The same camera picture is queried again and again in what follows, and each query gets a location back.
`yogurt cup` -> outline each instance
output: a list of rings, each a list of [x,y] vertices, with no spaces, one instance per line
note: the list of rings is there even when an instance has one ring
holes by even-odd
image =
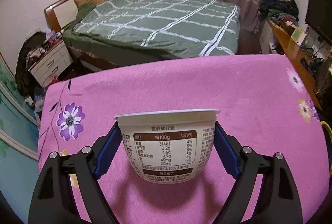
[[[115,116],[128,159],[143,179],[174,184],[197,177],[209,160],[218,109]]]

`silver screw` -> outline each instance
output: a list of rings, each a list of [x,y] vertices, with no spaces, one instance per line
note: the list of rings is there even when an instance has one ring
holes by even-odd
[[[87,154],[90,151],[91,151],[91,147],[89,147],[89,146],[83,147],[83,149],[82,149],[82,153],[84,153],[84,154]]]
[[[276,153],[276,158],[277,158],[277,159],[283,159],[283,154],[281,154],[281,153]]]
[[[58,155],[57,152],[52,152],[51,154],[49,154],[49,157],[50,157],[51,159],[55,159],[57,155]]]
[[[245,147],[243,148],[243,151],[244,151],[245,153],[247,153],[247,154],[250,154],[250,153],[252,152],[252,149],[251,149],[249,146],[245,146]]]

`pink tablecloth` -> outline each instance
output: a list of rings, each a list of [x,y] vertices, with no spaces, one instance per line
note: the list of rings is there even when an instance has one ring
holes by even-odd
[[[61,131],[61,110],[73,108],[75,128]],[[39,168],[52,151],[74,154],[93,145],[108,133],[114,115],[190,108],[218,108],[217,120],[243,146],[259,154],[282,152],[298,187],[304,221],[311,217],[328,191],[327,150],[310,97],[282,55],[161,61],[78,77],[70,86],[69,81],[52,85],[41,121]],[[71,179],[81,217],[89,219],[77,179]],[[260,182],[258,177],[244,219],[251,217]],[[204,172],[192,181],[149,183],[136,175],[120,145],[99,183],[122,224],[206,224],[216,217],[234,180],[213,149]]]

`black flat screen tv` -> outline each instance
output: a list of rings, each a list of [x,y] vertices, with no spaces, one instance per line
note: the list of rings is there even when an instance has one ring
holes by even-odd
[[[305,22],[332,45],[332,0],[309,0]]]

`brown label header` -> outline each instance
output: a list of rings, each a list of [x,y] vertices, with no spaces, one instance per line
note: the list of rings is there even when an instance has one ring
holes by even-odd
[[[162,132],[162,133],[134,133],[134,141],[174,141],[192,139],[197,137],[195,130]]]
[[[193,171],[192,168],[180,169],[180,170],[164,170],[164,171],[143,169],[144,174],[155,175],[155,176],[175,176],[175,175],[189,174],[192,171]]]

